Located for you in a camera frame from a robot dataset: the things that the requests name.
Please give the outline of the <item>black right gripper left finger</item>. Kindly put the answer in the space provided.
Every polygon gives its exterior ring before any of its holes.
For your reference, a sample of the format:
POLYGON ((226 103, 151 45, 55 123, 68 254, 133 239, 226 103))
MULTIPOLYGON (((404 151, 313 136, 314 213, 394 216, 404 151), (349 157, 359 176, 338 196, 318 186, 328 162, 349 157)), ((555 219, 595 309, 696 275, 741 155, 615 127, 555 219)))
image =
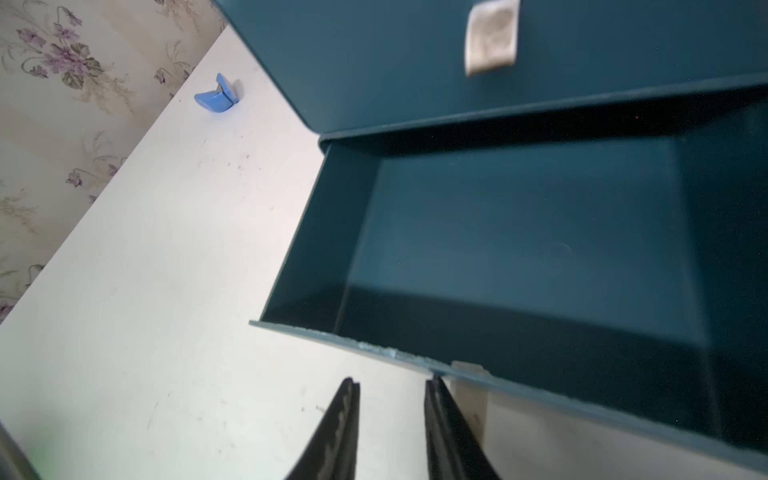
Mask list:
POLYGON ((360 384, 351 377, 341 382, 287 479, 355 479, 360 395, 360 384))

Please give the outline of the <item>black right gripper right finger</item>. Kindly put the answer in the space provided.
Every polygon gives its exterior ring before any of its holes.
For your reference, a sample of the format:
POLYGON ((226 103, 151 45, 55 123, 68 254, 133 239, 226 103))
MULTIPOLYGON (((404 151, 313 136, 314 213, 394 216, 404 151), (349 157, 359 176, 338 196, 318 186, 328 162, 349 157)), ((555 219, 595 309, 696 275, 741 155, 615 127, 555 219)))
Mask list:
POLYGON ((440 376, 426 381, 424 416, 430 479, 500 479, 440 376))

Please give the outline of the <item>teal bottom drawer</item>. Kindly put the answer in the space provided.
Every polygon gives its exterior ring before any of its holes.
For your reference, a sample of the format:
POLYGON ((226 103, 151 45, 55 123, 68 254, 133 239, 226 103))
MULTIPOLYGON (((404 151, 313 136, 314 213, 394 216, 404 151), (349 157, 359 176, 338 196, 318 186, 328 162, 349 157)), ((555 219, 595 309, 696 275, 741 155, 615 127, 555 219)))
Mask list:
POLYGON ((767 90, 320 141, 262 328, 767 469, 767 90))

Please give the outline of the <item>teal drawer cabinet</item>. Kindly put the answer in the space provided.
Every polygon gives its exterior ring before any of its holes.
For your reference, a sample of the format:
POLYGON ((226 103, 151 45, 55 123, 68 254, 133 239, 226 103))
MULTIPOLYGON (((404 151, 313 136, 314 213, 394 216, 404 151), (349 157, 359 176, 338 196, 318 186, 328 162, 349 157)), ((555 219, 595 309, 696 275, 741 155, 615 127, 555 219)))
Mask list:
POLYGON ((221 1, 323 135, 763 85, 763 1, 221 1))

